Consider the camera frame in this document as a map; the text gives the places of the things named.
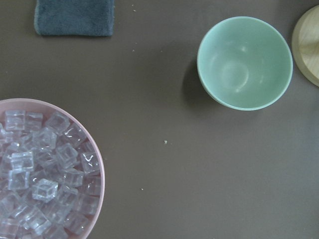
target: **pile of ice cubes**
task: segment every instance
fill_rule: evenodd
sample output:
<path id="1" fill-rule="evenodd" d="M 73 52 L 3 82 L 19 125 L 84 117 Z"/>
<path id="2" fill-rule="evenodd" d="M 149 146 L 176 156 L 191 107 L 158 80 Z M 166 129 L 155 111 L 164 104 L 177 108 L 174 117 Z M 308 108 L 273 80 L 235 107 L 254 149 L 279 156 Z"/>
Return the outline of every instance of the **pile of ice cubes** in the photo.
<path id="1" fill-rule="evenodd" d="M 0 123 L 0 239 L 67 239 L 96 213 L 100 167 L 85 132 L 60 112 L 10 110 Z"/>

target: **wooden coaster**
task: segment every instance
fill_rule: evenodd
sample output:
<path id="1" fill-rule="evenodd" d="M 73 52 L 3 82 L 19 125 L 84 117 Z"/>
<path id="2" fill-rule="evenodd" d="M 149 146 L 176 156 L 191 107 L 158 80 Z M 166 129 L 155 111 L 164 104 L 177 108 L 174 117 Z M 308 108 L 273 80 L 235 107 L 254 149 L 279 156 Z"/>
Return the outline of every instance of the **wooden coaster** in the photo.
<path id="1" fill-rule="evenodd" d="M 297 22 L 292 50 L 300 71 L 319 86 L 319 5 L 308 10 Z"/>

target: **bowl of ice cubes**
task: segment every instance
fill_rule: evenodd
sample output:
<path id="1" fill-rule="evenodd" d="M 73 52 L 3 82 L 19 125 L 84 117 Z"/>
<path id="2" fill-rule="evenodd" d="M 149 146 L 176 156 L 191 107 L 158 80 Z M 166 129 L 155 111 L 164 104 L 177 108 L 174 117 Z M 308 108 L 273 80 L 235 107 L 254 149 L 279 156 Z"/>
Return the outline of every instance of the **bowl of ice cubes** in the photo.
<path id="1" fill-rule="evenodd" d="M 0 238 L 85 239 L 104 198 L 101 153 L 66 111 L 0 101 Z"/>

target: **green bowl rim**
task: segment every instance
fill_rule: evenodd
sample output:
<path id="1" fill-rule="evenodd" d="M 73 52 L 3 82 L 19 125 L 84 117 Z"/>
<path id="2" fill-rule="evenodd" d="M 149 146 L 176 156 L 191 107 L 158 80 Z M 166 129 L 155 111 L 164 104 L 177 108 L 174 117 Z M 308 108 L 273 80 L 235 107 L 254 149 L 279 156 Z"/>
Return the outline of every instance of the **green bowl rim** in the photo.
<path id="1" fill-rule="evenodd" d="M 289 56 L 289 62 L 290 62 L 290 73 L 289 73 L 289 76 L 288 76 L 288 79 L 287 79 L 287 82 L 286 82 L 286 85 L 285 87 L 283 88 L 283 90 L 280 92 L 280 94 L 277 95 L 277 97 L 275 97 L 273 100 L 271 100 L 270 102 L 264 104 L 264 105 L 261 105 L 261 106 L 258 106 L 258 107 L 252 107 L 252 108 L 243 108 L 243 107 L 237 107 L 237 106 L 233 106 L 233 105 L 230 105 L 226 102 L 224 102 L 223 100 L 219 99 L 218 97 L 214 96 L 212 93 L 210 93 L 207 85 L 205 84 L 205 81 L 203 80 L 203 76 L 200 72 L 200 63 L 199 63 L 199 55 L 200 55 L 200 52 L 203 48 L 203 44 L 204 42 L 206 41 L 206 39 L 208 38 L 208 35 L 216 28 L 216 26 L 220 25 L 220 24 L 223 24 L 227 21 L 231 21 L 231 20 L 237 20 L 237 19 L 249 19 L 249 20 L 254 20 L 254 21 L 257 21 L 259 23 L 262 23 L 264 25 L 266 25 L 267 27 L 271 28 L 278 36 L 279 38 L 281 39 L 281 41 L 284 43 L 285 47 L 286 47 L 286 50 L 288 52 L 288 56 Z M 235 17 L 230 17 L 230 18 L 227 18 L 225 20 L 222 20 L 220 21 L 219 23 L 215 24 L 206 34 L 205 36 L 203 37 L 200 45 L 199 45 L 199 48 L 198 48 L 198 52 L 197 52 L 197 69 L 198 69 L 198 75 L 199 75 L 199 78 L 200 78 L 200 81 L 204 87 L 204 89 L 206 90 L 206 92 L 213 98 L 215 99 L 217 102 L 221 103 L 222 105 L 224 106 L 227 106 L 229 108 L 232 108 L 232 109 L 236 109 L 236 110 L 241 110 L 241 111 L 254 111 L 254 110 L 259 110 L 259 109 L 262 109 L 262 108 L 265 108 L 271 104 L 273 104 L 274 102 L 276 102 L 287 90 L 290 82 L 291 82 L 291 79 L 292 79 L 292 76 L 293 76 L 293 57 L 292 57 L 292 53 L 291 53 L 291 50 L 286 42 L 286 40 L 284 39 L 284 37 L 273 27 L 271 26 L 269 23 L 265 22 L 265 21 L 262 21 L 258 18 L 254 18 L 254 17 L 250 17 L 250 16 L 235 16 Z"/>

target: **blue cloth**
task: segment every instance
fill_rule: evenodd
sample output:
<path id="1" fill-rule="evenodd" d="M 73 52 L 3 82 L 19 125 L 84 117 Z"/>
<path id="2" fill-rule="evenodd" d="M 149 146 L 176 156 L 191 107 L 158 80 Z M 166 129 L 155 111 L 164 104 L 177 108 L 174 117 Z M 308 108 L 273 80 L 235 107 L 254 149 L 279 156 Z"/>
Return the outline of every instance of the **blue cloth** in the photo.
<path id="1" fill-rule="evenodd" d="M 110 36 L 114 0 L 37 0 L 34 28 L 40 35 Z"/>

